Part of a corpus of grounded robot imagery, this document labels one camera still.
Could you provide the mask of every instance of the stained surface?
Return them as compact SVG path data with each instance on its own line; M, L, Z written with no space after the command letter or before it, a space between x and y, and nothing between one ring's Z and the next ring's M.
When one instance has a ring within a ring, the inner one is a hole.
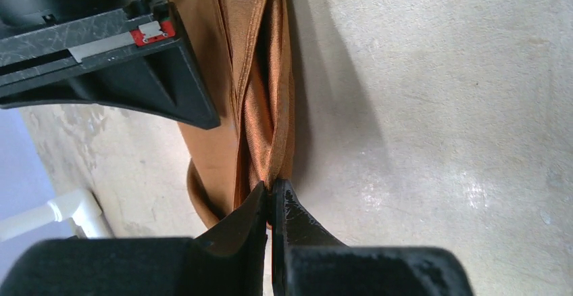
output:
M571 295L573 1L293 2L307 210L346 244L449 249L478 295ZM92 187L120 236L203 231L172 121L22 113L55 188Z

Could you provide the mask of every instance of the orange fabric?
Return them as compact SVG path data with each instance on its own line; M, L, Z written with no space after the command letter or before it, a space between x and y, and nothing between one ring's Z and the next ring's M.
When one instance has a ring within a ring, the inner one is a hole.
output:
M210 228L257 182L289 178L294 87L286 0L171 0L221 117L212 130L179 124L192 160L189 196Z

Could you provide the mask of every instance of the brown fabric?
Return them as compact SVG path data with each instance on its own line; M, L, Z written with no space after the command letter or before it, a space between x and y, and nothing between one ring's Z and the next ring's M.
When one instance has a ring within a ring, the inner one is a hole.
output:
M260 180L288 178L294 87L285 0L172 0L177 4L221 127L179 124L192 160L189 196L210 228Z

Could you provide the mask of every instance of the red clip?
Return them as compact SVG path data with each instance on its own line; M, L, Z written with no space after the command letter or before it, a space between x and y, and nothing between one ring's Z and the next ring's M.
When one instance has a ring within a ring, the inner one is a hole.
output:
M163 34L155 37L149 37L148 39L143 37L143 34L139 29L130 31L129 33L131 34L131 37L133 37L135 45L137 45L137 47L141 47L175 36L175 28L173 27L171 20L160 22L159 25L161 26L161 31L163 31Z

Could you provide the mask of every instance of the fabric strap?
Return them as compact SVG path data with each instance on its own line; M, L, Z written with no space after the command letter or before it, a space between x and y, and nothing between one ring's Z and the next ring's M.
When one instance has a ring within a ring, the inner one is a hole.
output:
M255 185L290 178L294 83L286 0L171 0L180 12L221 126L179 124L189 197L208 228Z

